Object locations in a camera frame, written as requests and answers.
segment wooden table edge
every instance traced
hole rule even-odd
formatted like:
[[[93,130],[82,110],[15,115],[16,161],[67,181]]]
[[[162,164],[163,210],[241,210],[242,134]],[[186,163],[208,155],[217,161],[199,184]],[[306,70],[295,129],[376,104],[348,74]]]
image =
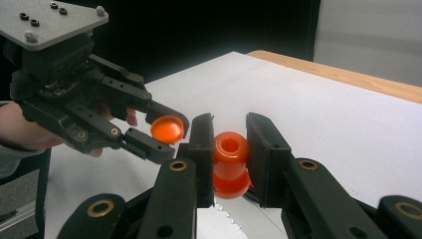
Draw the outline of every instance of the wooden table edge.
[[[391,97],[422,104],[422,88],[420,87],[376,78],[361,73],[334,68],[262,50],[250,52],[247,55],[334,81],[386,94]]]

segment human hand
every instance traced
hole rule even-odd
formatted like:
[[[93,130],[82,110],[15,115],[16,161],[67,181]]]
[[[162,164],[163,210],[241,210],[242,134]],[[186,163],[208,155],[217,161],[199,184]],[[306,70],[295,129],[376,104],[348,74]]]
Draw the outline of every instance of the human hand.
[[[136,111],[127,109],[126,121],[129,125],[137,126]],[[109,108],[105,103],[98,103],[96,112],[106,119],[111,120]],[[16,149],[42,150],[62,143],[69,145],[64,139],[37,125],[27,121],[18,104],[12,102],[0,107],[0,142]],[[96,148],[89,153],[92,156],[100,156],[102,148]]]

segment orange rubber part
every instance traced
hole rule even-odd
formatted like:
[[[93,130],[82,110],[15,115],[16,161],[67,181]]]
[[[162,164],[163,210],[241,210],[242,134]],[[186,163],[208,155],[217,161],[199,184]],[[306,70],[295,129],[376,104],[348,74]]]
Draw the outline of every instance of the orange rubber part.
[[[174,116],[156,119],[151,125],[151,135],[160,142],[172,144],[183,138],[183,121]]]
[[[233,180],[245,171],[249,155],[248,142],[240,134],[225,131],[215,137],[214,174]]]
[[[214,194],[217,197],[232,199],[245,194],[251,184],[251,179],[249,178],[248,169],[245,168],[241,175],[234,180],[224,180],[214,174],[213,183]]]

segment metal mounting plate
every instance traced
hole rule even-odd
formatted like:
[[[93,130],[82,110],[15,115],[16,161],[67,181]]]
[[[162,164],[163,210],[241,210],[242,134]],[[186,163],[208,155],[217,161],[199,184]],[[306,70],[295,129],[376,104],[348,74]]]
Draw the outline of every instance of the metal mounting plate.
[[[108,13],[50,0],[0,0],[0,34],[29,51],[40,51],[66,39],[89,32],[108,22]],[[22,20],[21,14],[28,20]],[[32,26],[31,21],[39,26]],[[36,41],[27,36],[35,36]]]

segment tabletop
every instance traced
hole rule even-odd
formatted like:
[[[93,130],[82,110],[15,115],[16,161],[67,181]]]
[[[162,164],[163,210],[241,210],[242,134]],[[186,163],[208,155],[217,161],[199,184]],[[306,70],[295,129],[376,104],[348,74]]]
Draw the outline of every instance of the tabletop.
[[[294,156],[319,161],[350,196],[369,205],[376,207],[391,194],[422,200],[417,87],[256,51],[223,55],[146,88],[155,101],[189,120],[211,113],[215,135],[228,130],[246,135],[247,113],[268,117]],[[138,118],[137,129],[149,132],[142,114]],[[128,129],[121,120],[111,122]],[[46,238],[55,238],[85,199],[107,192],[129,200],[153,186],[158,169],[122,149],[105,148],[102,157],[92,158],[59,146],[50,166]],[[199,239],[230,238],[227,232],[233,227],[226,224],[238,226],[231,238],[287,238],[281,209],[263,209],[243,197],[216,198],[216,203],[198,209]],[[209,227],[215,216],[230,222],[217,219]]]

